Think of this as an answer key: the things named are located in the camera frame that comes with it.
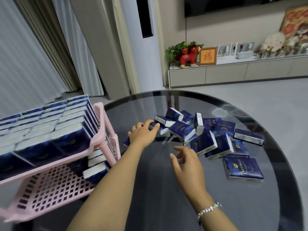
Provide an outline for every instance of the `person's right arm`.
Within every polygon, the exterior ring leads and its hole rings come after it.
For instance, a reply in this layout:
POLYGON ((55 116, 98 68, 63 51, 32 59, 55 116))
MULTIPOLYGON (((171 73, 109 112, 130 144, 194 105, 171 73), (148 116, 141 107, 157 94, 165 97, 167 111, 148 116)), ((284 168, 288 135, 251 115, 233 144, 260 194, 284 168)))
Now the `person's right arm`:
MULTIPOLYGON (((180 153, 176 157, 170 154, 172 169, 179 186, 198 214, 214 205, 214 200, 205 189, 202 165, 194 150, 187 147, 174 147, 174 149, 180 153)), ((208 231, 238 230, 219 208, 202 215, 200 222, 203 229, 208 231)))

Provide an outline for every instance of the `pink storage rack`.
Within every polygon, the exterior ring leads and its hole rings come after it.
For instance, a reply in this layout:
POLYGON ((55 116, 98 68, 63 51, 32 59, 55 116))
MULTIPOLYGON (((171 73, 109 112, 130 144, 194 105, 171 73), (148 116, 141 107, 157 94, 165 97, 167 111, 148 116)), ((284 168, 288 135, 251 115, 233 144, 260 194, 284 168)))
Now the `pink storage rack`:
POLYGON ((91 139, 87 150, 0 181, 2 185, 24 178, 9 208, 0 208, 0 217, 4 218, 4 222, 29 221, 89 195, 94 190, 94 185, 75 175, 66 163, 85 157, 98 147, 111 166, 120 159, 118 136, 106 115, 104 105, 95 103, 93 109, 99 119, 100 128, 91 139), (106 128, 110 133, 109 140, 114 151, 108 147, 106 128))

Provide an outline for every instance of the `round glass table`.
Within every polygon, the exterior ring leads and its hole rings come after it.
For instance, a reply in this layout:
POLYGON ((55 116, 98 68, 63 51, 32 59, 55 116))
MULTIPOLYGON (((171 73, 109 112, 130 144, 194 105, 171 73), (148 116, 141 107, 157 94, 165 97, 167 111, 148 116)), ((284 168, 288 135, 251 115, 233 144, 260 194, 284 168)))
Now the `round glass table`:
MULTIPOLYGON (((206 189, 239 230, 303 230, 301 198, 292 169, 269 133, 253 118, 217 98, 187 91, 164 90, 140 93, 105 105, 106 113, 122 141, 133 125, 165 115, 173 107, 203 118, 221 117, 236 123, 236 128, 261 133, 263 147, 245 143, 264 176, 263 182, 227 180, 222 159, 200 156, 206 189)), ((126 230, 202 230, 196 214, 178 186, 169 153, 179 139, 157 135, 143 152, 136 174, 126 230)))

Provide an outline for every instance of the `framed painting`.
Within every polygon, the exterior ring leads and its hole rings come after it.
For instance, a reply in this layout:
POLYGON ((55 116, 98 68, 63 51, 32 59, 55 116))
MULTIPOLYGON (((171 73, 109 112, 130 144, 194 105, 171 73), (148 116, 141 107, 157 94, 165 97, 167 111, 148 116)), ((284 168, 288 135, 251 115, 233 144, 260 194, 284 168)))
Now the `framed painting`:
POLYGON ((286 36, 285 45, 294 47, 308 43, 308 5, 288 9, 280 31, 286 36))
POLYGON ((202 48, 199 52, 199 66, 215 65, 217 60, 217 47, 202 48))

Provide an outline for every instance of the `cabinet drawer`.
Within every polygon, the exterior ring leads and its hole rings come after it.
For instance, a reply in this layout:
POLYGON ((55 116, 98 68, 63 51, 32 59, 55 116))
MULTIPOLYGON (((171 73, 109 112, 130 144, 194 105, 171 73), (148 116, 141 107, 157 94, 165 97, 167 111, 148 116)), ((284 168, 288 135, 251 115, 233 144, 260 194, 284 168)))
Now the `cabinet drawer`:
POLYGON ((206 69, 205 83, 243 81, 248 64, 215 66, 206 69))
POLYGON ((206 68, 170 71, 170 87, 205 84, 206 68))
POLYGON ((290 77, 308 75, 308 57, 295 58, 289 73, 290 77))
POLYGON ((292 60, 249 63, 244 80, 288 77, 292 60))

